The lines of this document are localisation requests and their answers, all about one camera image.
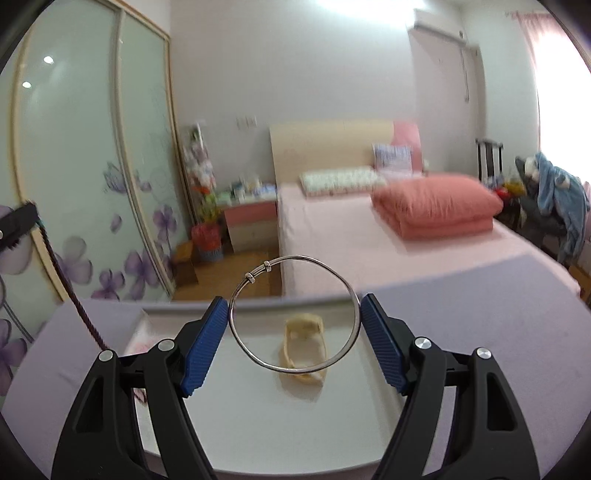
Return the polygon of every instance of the blue gripper pad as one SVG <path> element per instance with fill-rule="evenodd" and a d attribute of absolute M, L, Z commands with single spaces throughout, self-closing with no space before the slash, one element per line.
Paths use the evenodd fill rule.
<path fill-rule="evenodd" d="M 185 358 L 185 375 L 180 385 L 185 398 L 192 395 L 205 381 L 228 324 L 228 302 L 219 299 L 207 310 L 201 321 L 205 324 Z"/>
<path fill-rule="evenodd" d="M 361 300 L 361 323 L 386 382 L 396 388 L 398 393 L 403 393 L 408 384 L 404 374 L 404 358 L 386 327 L 383 315 L 384 311 L 368 295 Z"/>

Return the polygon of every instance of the window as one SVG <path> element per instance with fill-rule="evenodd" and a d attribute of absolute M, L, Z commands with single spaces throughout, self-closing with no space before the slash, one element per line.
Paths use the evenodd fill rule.
<path fill-rule="evenodd" d="M 531 49 L 540 109 L 540 150 L 591 182 L 591 73 L 550 14 L 517 15 Z"/>

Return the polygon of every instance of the pink bedsheet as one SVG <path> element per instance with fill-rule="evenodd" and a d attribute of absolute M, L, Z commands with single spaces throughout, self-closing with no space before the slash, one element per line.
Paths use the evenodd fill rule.
<path fill-rule="evenodd" d="M 281 255 L 317 258 L 358 290 L 532 255 L 579 294 L 579 285 L 562 265 L 497 221 L 481 235 L 403 241 L 373 210 L 368 194 L 306 199 L 296 184 L 280 187 L 278 210 Z M 284 262 L 281 272 L 285 295 L 346 294 L 339 280 L 312 265 Z"/>

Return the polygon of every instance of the headboard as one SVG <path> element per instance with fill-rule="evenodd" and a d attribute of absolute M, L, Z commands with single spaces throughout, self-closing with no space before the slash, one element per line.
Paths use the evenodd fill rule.
<path fill-rule="evenodd" d="M 423 158 L 416 124 L 392 120 L 295 122 L 272 125 L 271 147 L 277 184 L 298 182 L 301 173 L 374 164 L 372 144 L 410 145 L 413 170 Z"/>

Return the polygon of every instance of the metal screw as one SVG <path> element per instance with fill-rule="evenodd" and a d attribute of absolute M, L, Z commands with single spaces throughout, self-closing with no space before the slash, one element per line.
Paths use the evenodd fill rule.
<path fill-rule="evenodd" d="M 103 350 L 99 355 L 101 362 L 108 362 L 113 358 L 113 352 L 111 350 Z"/>
<path fill-rule="evenodd" d="M 476 354 L 484 360 L 488 360 L 490 357 L 492 357 L 491 351 L 484 347 L 480 347 L 478 350 L 476 350 Z"/>
<path fill-rule="evenodd" d="M 174 348 L 174 342 L 172 340 L 162 340 L 159 344 L 158 344 L 158 350 L 162 351 L 162 352 L 168 352 L 170 350 L 172 350 Z"/>
<path fill-rule="evenodd" d="M 431 348 L 431 340 L 425 337 L 419 337 L 414 341 L 414 344 L 419 347 L 421 350 L 427 350 Z"/>

